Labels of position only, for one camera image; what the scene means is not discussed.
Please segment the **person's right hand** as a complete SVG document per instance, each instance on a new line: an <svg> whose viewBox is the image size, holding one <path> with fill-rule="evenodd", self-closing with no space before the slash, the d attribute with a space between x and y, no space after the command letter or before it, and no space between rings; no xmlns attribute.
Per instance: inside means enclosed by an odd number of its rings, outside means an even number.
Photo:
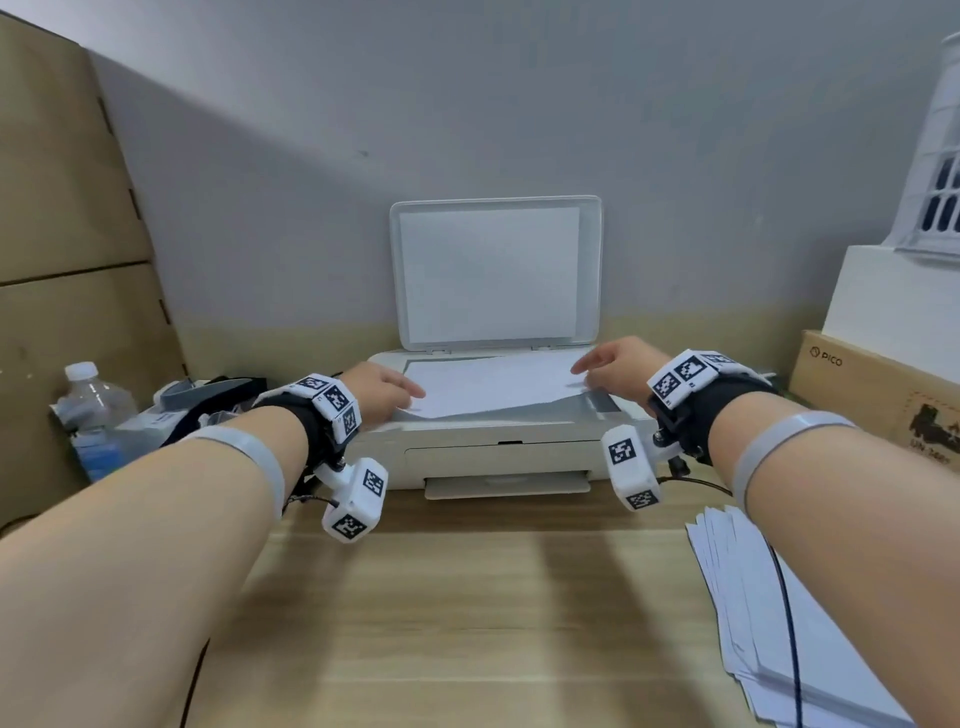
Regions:
<svg viewBox="0 0 960 728"><path fill-rule="evenodd" d="M611 349L611 364L606 368L611 396L633 402L649 414L652 395L648 382L671 360L670 355L637 336L626 336L594 346Z"/></svg>

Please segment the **white paper sheet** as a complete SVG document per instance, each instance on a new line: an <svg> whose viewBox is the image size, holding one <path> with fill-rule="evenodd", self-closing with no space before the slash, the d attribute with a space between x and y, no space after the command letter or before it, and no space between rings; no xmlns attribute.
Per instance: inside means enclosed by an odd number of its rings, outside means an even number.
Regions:
<svg viewBox="0 0 960 728"><path fill-rule="evenodd" d="M588 391L585 375L572 373L577 350L538 350L471 359L419 360L405 377L424 397L412 399L406 413L419 419L474 415L550 404Z"/></svg>

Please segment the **grey right forearm band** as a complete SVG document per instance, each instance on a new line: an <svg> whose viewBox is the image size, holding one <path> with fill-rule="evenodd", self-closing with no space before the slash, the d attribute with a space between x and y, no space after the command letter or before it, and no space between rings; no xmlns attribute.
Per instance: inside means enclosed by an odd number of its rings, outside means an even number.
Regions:
<svg viewBox="0 0 960 728"><path fill-rule="evenodd" d="M859 429L849 419L833 412L806 410L770 425L750 441L736 462L730 483L733 496L745 515L749 515L747 490L762 463L788 441L807 431L826 428Z"/></svg>

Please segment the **person's left forearm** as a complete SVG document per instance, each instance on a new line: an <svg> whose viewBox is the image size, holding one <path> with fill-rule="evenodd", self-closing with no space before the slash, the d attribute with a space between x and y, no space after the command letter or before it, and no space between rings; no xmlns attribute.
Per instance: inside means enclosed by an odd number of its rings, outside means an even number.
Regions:
<svg viewBox="0 0 960 728"><path fill-rule="evenodd" d="M0 540L0 728L162 728L276 491L243 452L192 439Z"/></svg>

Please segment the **grey left forearm band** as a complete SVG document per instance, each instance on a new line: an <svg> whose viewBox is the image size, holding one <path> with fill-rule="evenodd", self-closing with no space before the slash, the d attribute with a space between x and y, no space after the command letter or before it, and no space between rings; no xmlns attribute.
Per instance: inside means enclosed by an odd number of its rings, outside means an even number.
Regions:
<svg viewBox="0 0 960 728"><path fill-rule="evenodd" d="M282 518L287 499L286 479L280 461L258 437L233 427L207 425L182 439L183 442L190 440L216 442L245 455L270 483L273 515L277 520Z"/></svg>

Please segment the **person's right forearm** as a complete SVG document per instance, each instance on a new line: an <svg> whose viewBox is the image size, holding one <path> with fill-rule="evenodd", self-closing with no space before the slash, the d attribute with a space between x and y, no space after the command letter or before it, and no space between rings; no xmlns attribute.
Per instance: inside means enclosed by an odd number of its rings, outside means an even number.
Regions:
<svg viewBox="0 0 960 728"><path fill-rule="evenodd" d="M714 470L731 488L751 441L807 410L738 395L709 429ZM860 428L827 427L776 449L747 507L918 727L960 728L960 476Z"/></svg>

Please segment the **left wrist tracker with markers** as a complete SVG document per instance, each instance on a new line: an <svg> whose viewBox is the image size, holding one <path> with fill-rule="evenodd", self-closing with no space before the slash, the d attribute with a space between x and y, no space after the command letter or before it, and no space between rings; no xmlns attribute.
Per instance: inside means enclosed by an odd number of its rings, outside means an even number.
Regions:
<svg viewBox="0 0 960 728"><path fill-rule="evenodd" d="M324 532L353 544L378 526L388 490L389 472L371 457L349 464L346 448L362 424L359 403L338 379L312 373L260 394L252 408L281 407L301 421L308 440L306 467L287 502L323 501Z"/></svg>

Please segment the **right wrist tracker with markers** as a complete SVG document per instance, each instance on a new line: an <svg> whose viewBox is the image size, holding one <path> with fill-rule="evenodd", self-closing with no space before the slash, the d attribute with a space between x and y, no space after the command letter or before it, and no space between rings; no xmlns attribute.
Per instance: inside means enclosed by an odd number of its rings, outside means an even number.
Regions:
<svg viewBox="0 0 960 728"><path fill-rule="evenodd" d="M662 501L658 463L667 464L670 480L688 479L688 459L713 466L710 428L716 414L735 395L780 394L768 378L715 350L687 349L647 384L654 432L642 434L636 426L623 423L601 438L611 487L631 512Z"/></svg>

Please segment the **white printer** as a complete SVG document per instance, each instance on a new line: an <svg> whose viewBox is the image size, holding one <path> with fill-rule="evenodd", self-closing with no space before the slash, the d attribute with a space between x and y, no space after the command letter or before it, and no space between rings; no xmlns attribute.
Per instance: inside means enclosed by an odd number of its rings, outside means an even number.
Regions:
<svg viewBox="0 0 960 728"><path fill-rule="evenodd" d="M537 351L577 351L587 346L474 352L396 349L370 358L405 376L414 361L503 357ZM606 480L601 438L617 426L652 434L654 419L629 400L590 391L541 403L473 415L415 418L396 412L365 429L347 450L354 462L370 457L389 473L390 490L425 490L429 499L578 493Z"/></svg>

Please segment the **white printer scanner lid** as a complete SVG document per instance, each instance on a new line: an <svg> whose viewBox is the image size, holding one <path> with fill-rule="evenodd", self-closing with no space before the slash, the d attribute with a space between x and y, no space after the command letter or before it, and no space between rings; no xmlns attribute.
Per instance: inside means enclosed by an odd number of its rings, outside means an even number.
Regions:
<svg viewBox="0 0 960 728"><path fill-rule="evenodd" d="M389 227L404 350L525 351L596 340L599 197L399 201Z"/></svg>

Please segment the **translucent white plastic box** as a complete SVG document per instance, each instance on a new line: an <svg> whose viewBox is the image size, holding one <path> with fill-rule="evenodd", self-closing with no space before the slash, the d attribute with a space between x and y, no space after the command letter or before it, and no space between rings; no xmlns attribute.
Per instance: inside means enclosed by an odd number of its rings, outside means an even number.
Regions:
<svg viewBox="0 0 960 728"><path fill-rule="evenodd" d="M114 427L113 440L123 462L130 464L161 448L188 413L188 409L165 410L154 405Z"/></svg>

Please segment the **brown cardboard box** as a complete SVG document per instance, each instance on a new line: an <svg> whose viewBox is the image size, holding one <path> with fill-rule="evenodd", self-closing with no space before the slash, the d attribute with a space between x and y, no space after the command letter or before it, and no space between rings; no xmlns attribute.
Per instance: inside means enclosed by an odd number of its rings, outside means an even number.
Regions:
<svg viewBox="0 0 960 728"><path fill-rule="evenodd" d="M788 390L960 475L960 384L806 330Z"/></svg>

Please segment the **plain white box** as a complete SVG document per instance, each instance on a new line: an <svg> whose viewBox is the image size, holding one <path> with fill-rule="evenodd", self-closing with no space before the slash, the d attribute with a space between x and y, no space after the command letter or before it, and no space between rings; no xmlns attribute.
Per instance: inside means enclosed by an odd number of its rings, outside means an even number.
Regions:
<svg viewBox="0 0 960 728"><path fill-rule="evenodd" d="M822 334L960 384L960 262L848 247Z"/></svg>

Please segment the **stack of white papers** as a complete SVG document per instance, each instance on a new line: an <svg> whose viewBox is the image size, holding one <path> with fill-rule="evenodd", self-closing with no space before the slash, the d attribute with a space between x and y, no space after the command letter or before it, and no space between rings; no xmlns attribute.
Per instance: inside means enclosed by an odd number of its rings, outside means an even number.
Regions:
<svg viewBox="0 0 960 728"><path fill-rule="evenodd" d="M724 670L775 728L916 728L858 650L737 507L686 526Z"/></svg>

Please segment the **white model house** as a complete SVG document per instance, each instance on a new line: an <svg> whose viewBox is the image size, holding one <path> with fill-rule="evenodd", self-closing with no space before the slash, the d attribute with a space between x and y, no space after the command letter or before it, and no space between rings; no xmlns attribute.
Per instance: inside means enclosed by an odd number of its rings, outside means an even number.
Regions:
<svg viewBox="0 0 960 728"><path fill-rule="evenodd" d="M906 255L960 262L960 31L941 48L940 74L883 244Z"/></svg>

